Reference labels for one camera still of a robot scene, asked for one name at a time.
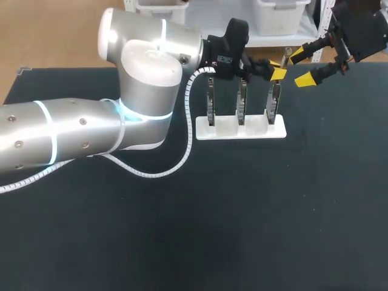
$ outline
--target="black table surface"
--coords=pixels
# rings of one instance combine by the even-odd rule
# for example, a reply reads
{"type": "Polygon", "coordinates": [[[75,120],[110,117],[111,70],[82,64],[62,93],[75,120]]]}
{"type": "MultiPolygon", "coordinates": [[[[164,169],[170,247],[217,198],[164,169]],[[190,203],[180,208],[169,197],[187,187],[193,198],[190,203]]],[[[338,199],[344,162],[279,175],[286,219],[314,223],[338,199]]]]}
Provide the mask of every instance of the black table surface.
{"type": "MultiPolygon", "coordinates": [[[[84,158],[0,195],[0,290],[388,290],[388,64],[298,89],[311,68],[284,82],[286,139],[195,141],[187,164],[156,180],[84,158]]],[[[193,116],[205,115],[205,84],[193,116]]],[[[234,100],[237,85],[217,82],[217,98],[234,100]]],[[[268,88],[255,80],[249,113],[263,112],[268,88]]],[[[112,68],[33,69],[6,103],[118,96],[112,68]]],[[[179,161],[182,99],[183,88],[160,148],[116,155],[149,172],[179,161]]]]}

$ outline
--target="white storage bin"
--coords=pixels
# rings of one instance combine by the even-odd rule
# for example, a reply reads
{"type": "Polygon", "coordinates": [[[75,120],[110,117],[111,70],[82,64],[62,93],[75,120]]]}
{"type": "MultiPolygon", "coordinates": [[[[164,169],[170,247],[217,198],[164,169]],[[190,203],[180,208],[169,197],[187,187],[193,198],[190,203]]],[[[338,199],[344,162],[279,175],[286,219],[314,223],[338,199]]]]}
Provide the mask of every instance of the white storage bin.
{"type": "Polygon", "coordinates": [[[298,32],[303,11],[311,0],[253,0],[258,34],[262,36],[294,35],[298,32]]]}
{"type": "Polygon", "coordinates": [[[189,2],[182,0],[135,0],[136,11],[142,15],[185,24],[189,2]]]}

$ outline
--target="cable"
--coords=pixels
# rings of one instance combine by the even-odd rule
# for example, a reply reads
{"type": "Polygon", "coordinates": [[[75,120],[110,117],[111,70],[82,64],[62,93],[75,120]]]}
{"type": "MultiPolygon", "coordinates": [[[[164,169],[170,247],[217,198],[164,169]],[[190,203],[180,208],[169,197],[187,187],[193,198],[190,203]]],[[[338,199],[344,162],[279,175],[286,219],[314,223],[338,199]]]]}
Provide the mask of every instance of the cable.
{"type": "MultiPolygon", "coordinates": [[[[151,178],[151,179],[152,178],[153,179],[161,178],[161,177],[168,176],[168,175],[176,172],[177,170],[179,170],[184,165],[184,163],[187,161],[187,159],[189,158],[190,152],[192,150],[192,145],[193,145],[193,126],[192,126],[192,117],[191,117],[191,114],[190,114],[190,92],[191,92],[192,85],[193,85],[195,79],[199,75],[202,75],[202,74],[205,74],[205,73],[215,73],[215,69],[212,68],[212,67],[204,67],[204,68],[198,69],[190,77],[190,79],[189,79],[189,81],[187,82],[187,85],[186,85],[185,98],[184,98],[184,107],[185,107],[186,121],[187,121],[187,148],[186,148],[186,152],[185,152],[184,156],[182,157],[180,162],[177,163],[176,166],[174,166],[172,169],[170,169],[168,171],[165,171],[165,172],[162,172],[162,173],[148,174],[148,173],[140,172],[140,171],[134,169],[133,167],[128,166],[127,164],[125,164],[124,162],[122,162],[121,160],[116,158],[115,156],[112,156],[110,154],[103,155],[103,156],[105,158],[111,160],[115,164],[119,165],[123,169],[127,170],[128,172],[133,173],[134,175],[137,175],[137,176],[140,176],[140,177],[143,177],[143,178],[151,178]]],[[[116,103],[115,101],[112,101],[112,100],[109,100],[109,99],[103,99],[101,101],[111,101],[113,103],[116,103]]],[[[124,134],[122,132],[120,132],[118,141],[122,140],[122,135],[124,135],[124,134]]],[[[26,178],[24,180],[21,180],[19,182],[12,183],[12,184],[9,184],[9,185],[0,186],[0,195],[4,194],[4,193],[7,193],[7,192],[14,191],[14,190],[18,190],[18,189],[23,188],[23,187],[25,187],[27,185],[30,185],[30,184],[36,182],[37,180],[40,180],[41,178],[47,176],[48,174],[51,174],[52,172],[58,170],[59,168],[63,167],[64,165],[68,164],[71,161],[73,161],[73,159],[71,159],[69,161],[58,162],[58,163],[56,163],[56,164],[54,164],[54,165],[44,169],[43,171],[41,171],[41,172],[39,172],[39,173],[29,177],[29,178],[26,178]]]]}
{"type": "Polygon", "coordinates": [[[185,95],[184,95],[184,108],[185,108],[185,112],[186,112],[186,121],[187,121],[187,148],[186,148],[186,152],[183,155],[182,159],[180,160],[179,163],[177,163],[176,166],[174,166],[170,170],[167,170],[167,171],[162,172],[162,173],[149,174],[149,173],[140,172],[139,170],[136,170],[133,167],[128,166],[127,164],[125,164],[120,159],[116,158],[115,156],[108,154],[108,155],[104,155],[104,157],[111,160],[112,162],[119,165],[120,167],[127,170],[128,172],[130,172],[136,176],[140,176],[140,177],[148,178],[148,179],[162,178],[162,177],[171,175],[172,173],[179,170],[184,165],[184,163],[187,161],[187,159],[189,158],[190,152],[192,151],[192,145],[193,145],[193,126],[192,126],[192,116],[190,113],[190,92],[192,89],[192,85],[193,85],[195,79],[199,75],[202,75],[205,73],[215,73],[215,72],[216,71],[213,67],[200,68],[194,72],[194,74],[190,77],[189,81],[187,82],[186,91],[185,91],[185,95]]]}
{"type": "Polygon", "coordinates": [[[24,179],[22,181],[12,183],[9,185],[1,186],[0,187],[0,195],[7,193],[7,192],[14,191],[14,190],[18,190],[18,189],[23,188],[27,185],[30,185],[30,184],[36,182],[37,180],[40,180],[43,177],[47,176],[48,174],[51,174],[52,172],[58,170],[59,168],[63,167],[64,165],[68,164],[71,161],[73,161],[73,160],[71,159],[69,161],[57,162],[56,164],[44,169],[43,171],[41,171],[41,172],[39,172],[39,173],[37,173],[37,174],[27,178],[27,179],[24,179]]]}

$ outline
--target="floor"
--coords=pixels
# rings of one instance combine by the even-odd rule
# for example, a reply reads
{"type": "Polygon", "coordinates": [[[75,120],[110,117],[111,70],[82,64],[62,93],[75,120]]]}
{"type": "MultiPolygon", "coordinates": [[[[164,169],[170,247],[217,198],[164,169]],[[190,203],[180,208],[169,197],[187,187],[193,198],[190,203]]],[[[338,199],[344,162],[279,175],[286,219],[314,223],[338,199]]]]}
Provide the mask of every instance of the floor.
{"type": "MultiPolygon", "coordinates": [[[[0,0],[0,102],[22,66],[103,67],[97,52],[100,17],[107,7],[124,8],[123,0],[0,0]]],[[[280,48],[250,49],[260,58],[279,61],[280,48]]],[[[322,62],[333,59],[324,52],[322,62]]],[[[368,61],[388,61],[377,54],[368,61]]]]}

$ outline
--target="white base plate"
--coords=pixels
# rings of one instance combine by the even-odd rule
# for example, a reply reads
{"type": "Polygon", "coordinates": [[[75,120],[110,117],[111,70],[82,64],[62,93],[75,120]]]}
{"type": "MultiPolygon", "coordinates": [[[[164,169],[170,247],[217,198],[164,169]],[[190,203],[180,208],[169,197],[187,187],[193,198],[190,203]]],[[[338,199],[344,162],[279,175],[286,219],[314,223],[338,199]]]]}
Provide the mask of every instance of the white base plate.
{"type": "Polygon", "coordinates": [[[245,125],[238,125],[236,116],[216,116],[215,126],[209,126],[206,116],[196,119],[196,138],[200,141],[212,139],[263,139],[287,136],[283,116],[277,115],[275,125],[268,124],[264,115],[247,115],[245,125]]]}

